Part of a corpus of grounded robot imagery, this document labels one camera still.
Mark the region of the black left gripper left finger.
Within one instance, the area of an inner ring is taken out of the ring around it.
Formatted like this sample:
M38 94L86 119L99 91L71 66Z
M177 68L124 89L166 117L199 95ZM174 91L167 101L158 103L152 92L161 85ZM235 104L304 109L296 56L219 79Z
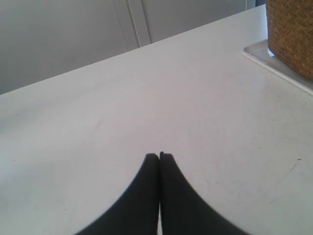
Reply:
M159 214L159 158L147 154L128 188L79 235L156 235Z

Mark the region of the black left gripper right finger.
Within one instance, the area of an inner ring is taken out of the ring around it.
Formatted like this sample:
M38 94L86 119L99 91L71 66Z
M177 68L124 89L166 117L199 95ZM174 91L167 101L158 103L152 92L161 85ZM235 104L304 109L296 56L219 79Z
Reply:
M191 187L173 155L159 157L161 224L164 235L246 235Z

